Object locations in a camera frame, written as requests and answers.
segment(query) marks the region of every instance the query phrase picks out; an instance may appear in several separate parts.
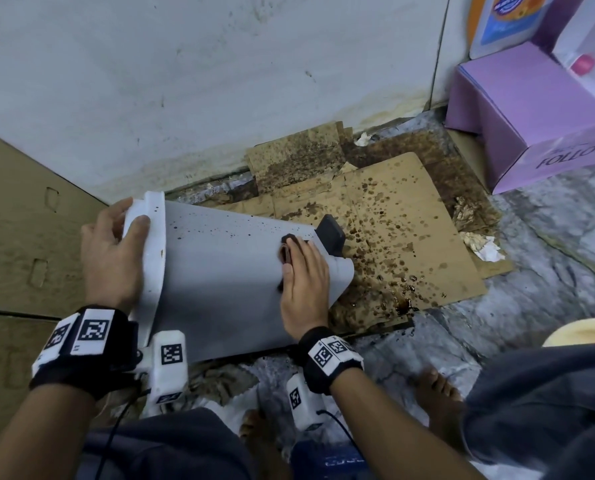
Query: black wristband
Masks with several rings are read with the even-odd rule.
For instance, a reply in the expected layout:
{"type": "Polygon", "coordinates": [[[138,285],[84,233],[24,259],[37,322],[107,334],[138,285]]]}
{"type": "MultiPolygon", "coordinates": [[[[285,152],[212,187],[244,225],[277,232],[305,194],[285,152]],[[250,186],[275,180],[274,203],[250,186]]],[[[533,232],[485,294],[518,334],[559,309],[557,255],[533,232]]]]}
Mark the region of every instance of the black wristband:
{"type": "Polygon", "coordinates": [[[33,366],[29,388],[67,384],[99,399],[133,383],[132,375],[124,372],[135,368],[137,355],[137,323],[108,306],[83,306],[55,327],[33,366]]]}
{"type": "Polygon", "coordinates": [[[297,344],[304,377],[311,392],[331,395],[334,380],[346,369],[363,369],[362,357],[327,327],[317,327],[304,334],[297,344]]]}

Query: blue object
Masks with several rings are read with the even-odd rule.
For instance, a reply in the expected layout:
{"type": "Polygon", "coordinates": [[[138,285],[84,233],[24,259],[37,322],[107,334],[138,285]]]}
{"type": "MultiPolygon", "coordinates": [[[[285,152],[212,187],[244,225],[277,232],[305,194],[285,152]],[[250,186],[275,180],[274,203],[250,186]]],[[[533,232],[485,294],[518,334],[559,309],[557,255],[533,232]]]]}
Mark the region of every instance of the blue object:
{"type": "Polygon", "coordinates": [[[374,478],[369,466],[350,443],[302,441],[291,451],[295,480],[360,480],[374,478]]]}

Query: black cable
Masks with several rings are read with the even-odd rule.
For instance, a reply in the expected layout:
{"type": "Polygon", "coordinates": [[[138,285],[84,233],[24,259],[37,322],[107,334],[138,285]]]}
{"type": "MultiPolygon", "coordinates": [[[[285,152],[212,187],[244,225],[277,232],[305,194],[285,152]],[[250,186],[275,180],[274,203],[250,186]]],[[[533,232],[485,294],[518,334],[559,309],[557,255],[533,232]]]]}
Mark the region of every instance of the black cable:
{"type": "Polygon", "coordinates": [[[117,428],[119,428],[119,423],[126,416],[126,413],[128,412],[128,409],[133,404],[135,404],[135,402],[140,397],[143,397],[143,396],[147,395],[149,392],[151,392],[151,390],[150,389],[147,389],[144,392],[142,392],[141,394],[137,394],[137,395],[133,396],[133,399],[131,399],[129,402],[126,403],[126,405],[124,406],[124,409],[122,410],[122,412],[117,417],[117,421],[113,425],[113,429],[110,430],[109,439],[107,440],[106,444],[104,445],[104,450],[101,451],[100,465],[98,466],[98,471],[95,473],[95,480],[100,480],[102,468],[104,468],[104,463],[106,462],[106,458],[109,455],[110,443],[113,441],[113,436],[115,436],[115,433],[117,433],[117,428]]]}
{"type": "Polygon", "coordinates": [[[358,453],[360,453],[360,456],[362,457],[362,460],[366,461],[366,459],[364,458],[364,455],[362,454],[362,451],[360,451],[360,448],[358,448],[358,446],[355,443],[355,441],[353,441],[353,437],[351,436],[351,434],[349,433],[349,431],[346,428],[344,428],[344,425],[342,424],[342,422],[335,417],[335,414],[330,413],[329,411],[324,410],[324,409],[320,409],[319,411],[316,411],[316,414],[318,414],[318,415],[320,415],[320,414],[327,414],[330,417],[332,417],[333,419],[335,419],[335,422],[340,425],[340,428],[342,428],[342,431],[344,431],[344,433],[346,434],[346,436],[349,438],[349,441],[351,442],[351,444],[353,446],[355,446],[355,449],[358,451],[358,453]]]}

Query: bare foot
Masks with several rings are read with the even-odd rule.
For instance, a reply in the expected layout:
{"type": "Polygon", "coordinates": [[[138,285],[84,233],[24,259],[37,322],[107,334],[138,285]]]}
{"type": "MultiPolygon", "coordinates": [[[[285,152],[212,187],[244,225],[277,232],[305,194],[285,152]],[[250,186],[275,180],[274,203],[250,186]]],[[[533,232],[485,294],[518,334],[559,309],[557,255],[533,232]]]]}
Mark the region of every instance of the bare foot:
{"type": "Polygon", "coordinates": [[[246,411],[240,427],[240,438],[255,460],[260,480],[293,478],[291,468],[275,447],[270,424],[260,411],[246,411]]]}
{"type": "Polygon", "coordinates": [[[466,454],[460,432],[464,404],[460,391],[435,369],[417,378],[415,399],[429,415],[429,430],[461,454],[466,454]]]}

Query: detergent bottle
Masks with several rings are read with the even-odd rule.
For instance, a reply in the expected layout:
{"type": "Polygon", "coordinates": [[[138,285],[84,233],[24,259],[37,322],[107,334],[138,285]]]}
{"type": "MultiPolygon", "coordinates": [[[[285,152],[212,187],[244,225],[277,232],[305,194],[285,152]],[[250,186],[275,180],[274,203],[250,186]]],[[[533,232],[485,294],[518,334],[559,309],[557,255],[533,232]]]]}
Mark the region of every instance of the detergent bottle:
{"type": "Polygon", "coordinates": [[[553,0],[473,0],[469,56],[477,59],[530,39],[553,0]]]}

